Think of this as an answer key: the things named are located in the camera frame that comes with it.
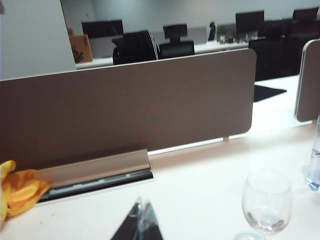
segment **yellow cloth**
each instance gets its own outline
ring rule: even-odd
[[[50,188],[48,181],[34,178],[34,170],[12,172],[13,160],[1,164],[1,226],[6,217],[22,214],[35,205]]]

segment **plastic bottle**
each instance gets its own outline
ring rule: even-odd
[[[320,192],[320,115],[316,122],[316,138],[314,140],[306,184],[312,191]]]

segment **desk surface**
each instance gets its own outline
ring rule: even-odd
[[[241,208],[246,175],[255,168],[271,168],[290,178],[293,212],[288,227],[270,238],[318,240],[320,195],[308,190],[301,173],[309,163],[315,125],[292,122],[290,98],[297,76],[277,81],[288,92],[253,105],[252,127],[259,129],[262,121],[264,130],[152,155],[154,179],[39,203],[6,222],[2,239],[110,239],[141,196],[152,202],[164,239],[239,240],[238,234],[254,232]],[[259,84],[275,87],[277,81]],[[276,120],[269,127],[271,119]],[[283,124],[277,127],[276,122]]]
[[[194,45],[194,53],[195,54],[204,54],[204,53],[213,53],[218,51],[225,51],[231,49],[243,49],[247,48],[248,43],[226,43],[220,44],[217,41],[208,41],[205,44],[196,44]],[[105,58],[94,58],[93,61],[83,62],[76,64],[76,69],[89,69],[89,68],[97,68],[103,66],[111,66],[114,64],[112,57],[105,57]]]

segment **black monitor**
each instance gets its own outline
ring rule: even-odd
[[[292,20],[294,21],[313,21],[317,18],[319,7],[308,9],[295,9],[293,11]]]
[[[124,34],[122,20],[82,22],[83,34],[88,38],[112,37]]]
[[[236,34],[257,32],[265,21],[265,11],[252,11],[235,14]]]

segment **desk divider panel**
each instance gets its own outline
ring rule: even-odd
[[[0,83],[0,160],[42,169],[244,133],[251,49]]]
[[[308,41],[302,52],[294,115],[300,122],[320,114],[320,39]]]

